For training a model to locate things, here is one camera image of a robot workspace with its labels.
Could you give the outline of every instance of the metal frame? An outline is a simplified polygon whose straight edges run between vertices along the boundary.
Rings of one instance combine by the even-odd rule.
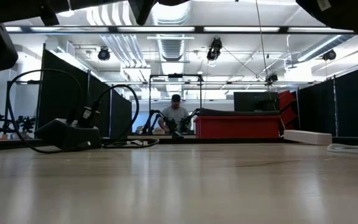
[[[173,30],[161,30],[161,28],[174,27]],[[6,26],[9,34],[45,34],[45,35],[70,35],[70,34],[324,34],[341,35],[355,34],[351,30],[338,30],[322,26]]]

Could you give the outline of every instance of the fluorescent light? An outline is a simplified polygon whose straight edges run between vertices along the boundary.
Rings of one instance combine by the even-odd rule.
[[[329,27],[290,27],[288,32],[348,32],[353,33],[351,30],[332,29]]]
[[[108,85],[141,85],[142,82],[106,82]]]
[[[204,27],[204,32],[278,32],[279,27]]]
[[[188,26],[149,26],[149,27],[137,27],[127,26],[118,27],[119,32],[194,32],[194,27]]]
[[[5,27],[6,31],[8,32],[23,32],[22,28],[20,27]]]
[[[152,85],[183,85],[185,82],[152,82]]]
[[[333,38],[327,40],[325,43],[322,43],[320,46],[316,47],[315,49],[311,50],[309,53],[305,54],[304,56],[298,58],[298,61],[303,62],[304,60],[306,60],[308,57],[310,57],[310,55],[313,55],[314,53],[316,53],[318,50],[322,49],[323,47],[327,46],[328,44],[330,44],[332,41],[335,41],[336,39],[340,38],[341,35],[336,35]]]
[[[194,40],[194,37],[148,36],[147,40]]]
[[[107,27],[30,27],[33,32],[108,32]]]

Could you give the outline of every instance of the ceiling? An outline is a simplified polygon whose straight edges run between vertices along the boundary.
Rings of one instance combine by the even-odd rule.
[[[296,5],[295,0],[259,0],[258,3],[260,25],[262,26],[324,26]],[[196,0],[191,2],[190,9],[189,26],[259,26],[256,4],[251,0],[240,0],[239,2],[234,2],[234,0]],[[58,16],[58,19],[64,26],[90,26],[86,16],[86,10],[79,10],[70,17]],[[146,25],[152,24],[151,16],[149,16]],[[42,26],[43,24],[39,18],[33,18],[9,22],[7,25]],[[42,44],[48,38],[46,35],[34,34],[12,34],[11,36],[15,44],[24,45],[38,54],[42,53]],[[161,74],[161,59],[157,41],[147,39],[148,36],[155,36],[155,34],[136,34],[139,48],[145,61],[151,67],[151,73]],[[285,74],[288,71],[284,69],[284,61],[277,59],[287,52],[291,54],[302,52],[327,37],[314,34],[293,34],[289,37],[282,34],[268,34],[263,35],[262,38],[255,34],[191,34],[186,36],[194,37],[194,39],[185,41],[186,63],[183,63],[183,71],[179,70],[178,72],[187,74],[203,72],[205,81],[256,81],[255,73],[266,76],[265,66],[274,62],[272,71],[269,72],[277,72],[279,81],[285,81]],[[100,35],[71,34],[56,35],[56,37],[61,43],[71,42],[76,47],[75,56],[91,65],[103,76],[104,80],[123,81],[119,74],[122,64],[114,54],[111,54],[108,61],[98,60],[97,54],[100,47],[105,45]],[[206,51],[214,37],[220,37],[226,49],[221,50],[216,66],[210,67],[206,59]],[[324,60],[316,59],[303,63],[302,67],[306,66],[311,70],[309,79],[322,81],[331,74],[340,73],[358,65],[358,37],[335,47],[334,50],[337,53],[337,59],[329,61],[327,65]],[[245,68],[238,60],[246,64],[249,69]],[[299,81],[304,80],[303,74],[298,73]],[[222,86],[211,85],[205,88],[221,89]]]

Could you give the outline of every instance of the monitor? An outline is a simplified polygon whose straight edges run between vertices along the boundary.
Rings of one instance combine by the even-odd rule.
[[[280,103],[276,92],[234,92],[234,111],[278,111]]]

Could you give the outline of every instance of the table surface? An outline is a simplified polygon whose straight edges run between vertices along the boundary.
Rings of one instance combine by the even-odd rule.
[[[0,223],[358,223],[358,156],[325,149],[0,151]]]

